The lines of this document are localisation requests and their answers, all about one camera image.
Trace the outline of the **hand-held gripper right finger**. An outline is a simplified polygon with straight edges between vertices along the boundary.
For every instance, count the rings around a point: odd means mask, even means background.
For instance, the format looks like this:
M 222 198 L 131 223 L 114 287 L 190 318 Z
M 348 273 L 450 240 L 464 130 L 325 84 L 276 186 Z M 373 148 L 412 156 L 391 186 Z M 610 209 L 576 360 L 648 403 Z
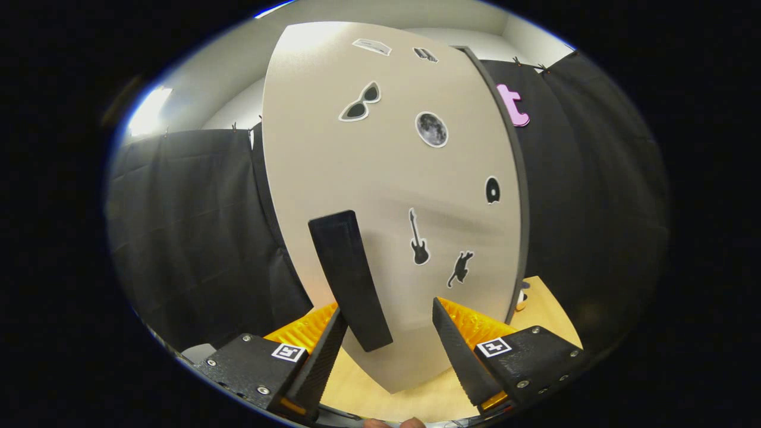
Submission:
M 531 407 L 588 366 L 582 347 L 549 329 L 516 329 L 446 298 L 434 298 L 432 322 L 468 400 L 484 417 Z

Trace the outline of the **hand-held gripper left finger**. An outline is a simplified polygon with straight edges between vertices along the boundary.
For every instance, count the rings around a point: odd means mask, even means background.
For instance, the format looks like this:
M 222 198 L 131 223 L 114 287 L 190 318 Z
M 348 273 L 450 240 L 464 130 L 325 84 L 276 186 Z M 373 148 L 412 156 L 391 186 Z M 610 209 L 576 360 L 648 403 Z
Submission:
M 315 420 L 347 329 L 328 304 L 266 336 L 240 334 L 193 368 L 259 411 Z

